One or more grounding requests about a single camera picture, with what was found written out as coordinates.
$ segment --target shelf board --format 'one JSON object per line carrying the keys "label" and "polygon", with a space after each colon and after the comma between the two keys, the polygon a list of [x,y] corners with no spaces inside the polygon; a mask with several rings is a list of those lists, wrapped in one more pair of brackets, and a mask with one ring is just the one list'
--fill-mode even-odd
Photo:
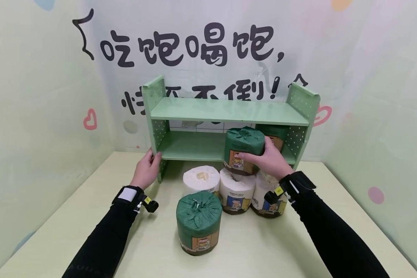
{"label": "shelf board", "polygon": [[308,126],[309,122],[284,102],[245,102],[164,97],[150,114],[153,120],[247,122]]}
{"label": "shelf board", "polygon": [[[224,145],[224,133],[170,131],[158,151],[165,160],[222,162]],[[295,164],[295,157],[288,148],[283,149],[283,156],[288,164]]]}

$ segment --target black sleeve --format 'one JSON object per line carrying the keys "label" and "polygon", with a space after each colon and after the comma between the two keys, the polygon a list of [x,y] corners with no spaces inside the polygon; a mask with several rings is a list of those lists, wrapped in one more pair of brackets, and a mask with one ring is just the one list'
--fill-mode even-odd
{"label": "black sleeve", "polygon": [[313,190],[300,192],[292,207],[334,278],[389,278],[366,243]]}
{"label": "black sleeve", "polygon": [[82,245],[62,278],[111,278],[137,212],[115,203]]}

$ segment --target perforated panel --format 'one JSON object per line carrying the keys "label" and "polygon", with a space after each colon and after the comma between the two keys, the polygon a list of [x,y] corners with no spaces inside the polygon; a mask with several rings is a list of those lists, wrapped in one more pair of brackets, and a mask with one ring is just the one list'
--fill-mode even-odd
{"label": "perforated panel", "polygon": [[302,114],[309,122],[309,126],[291,126],[289,129],[286,140],[287,145],[285,147],[295,157],[296,163],[293,165],[293,168],[296,169],[306,148],[315,117],[317,116],[320,96],[305,87],[292,83],[289,96],[287,97],[287,103]]}
{"label": "perforated panel", "polygon": [[285,147],[288,147],[294,157],[298,158],[303,150],[307,135],[307,126],[291,126],[289,134],[285,141]]}
{"label": "perforated panel", "polygon": [[302,114],[309,122],[312,120],[313,123],[320,105],[320,96],[296,83],[292,83],[287,103]]}
{"label": "perforated panel", "polygon": [[168,120],[152,120],[153,137],[156,150],[162,143],[165,134],[170,131],[170,124]]}
{"label": "perforated panel", "polygon": [[151,111],[165,97],[164,77],[159,76],[153,81],[142,86],[142,97],[144,98],[146,111]]}
{"label": "perforated panel", "polygon": [[168,164],[168,160],[164,160],[164,159],[159,164],[158,182],[162,182],[162,178],[164,177],[167,164]]}

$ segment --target pink dot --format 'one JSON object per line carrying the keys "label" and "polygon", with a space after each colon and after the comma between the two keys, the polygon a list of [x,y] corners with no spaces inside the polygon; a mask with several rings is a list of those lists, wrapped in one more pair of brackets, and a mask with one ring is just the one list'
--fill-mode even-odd
{"label": "pink dot", "polygon": [[385,195],[378,187],[371,187],[368,190],[369,199],[377,205],[382,204],[385,201]]}

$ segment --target white strap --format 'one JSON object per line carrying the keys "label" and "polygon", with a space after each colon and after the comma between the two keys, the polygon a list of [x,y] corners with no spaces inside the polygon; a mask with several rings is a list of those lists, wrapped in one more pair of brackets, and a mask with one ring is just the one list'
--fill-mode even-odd
{"label": "white strap", "polygon": [[133,188],[124,187],[124,190],[117,196],[119,199],[124,199],[129,202],[133,201],[134,196],[136,196],[137,191]]}

